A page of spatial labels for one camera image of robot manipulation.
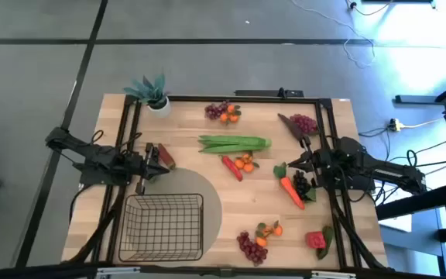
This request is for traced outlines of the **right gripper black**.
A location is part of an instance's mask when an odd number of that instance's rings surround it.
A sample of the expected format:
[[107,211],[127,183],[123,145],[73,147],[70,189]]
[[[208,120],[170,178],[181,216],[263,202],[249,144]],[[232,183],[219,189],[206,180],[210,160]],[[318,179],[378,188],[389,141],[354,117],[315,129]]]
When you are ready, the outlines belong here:
[[331,152],[332,149],[330,148],[329,143],[326,143],[326,146],[313,151],[310,147],[310,137],[304,135],[302,138],[302,144],[306,152],[302,153],[298,159],[288,163],[288,167],[292,167],[306,173],[313,172],[318,186],[336,187],[338,181],[335,177],[335,169],[333,166]]

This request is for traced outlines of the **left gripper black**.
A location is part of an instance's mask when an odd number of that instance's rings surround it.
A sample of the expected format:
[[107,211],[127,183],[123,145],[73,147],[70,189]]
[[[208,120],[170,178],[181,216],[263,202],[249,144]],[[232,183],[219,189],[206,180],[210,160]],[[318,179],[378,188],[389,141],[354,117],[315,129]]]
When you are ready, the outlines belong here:
[[147,181],[170,172],[169,168],[160,163],[158,155],[153,157],[154,150],[153,144],[147,143],[144,156],[141,156],[139,152],[129,154],[127,183],[128,185],[135,183],[135,193],[138,195],[145,194]]

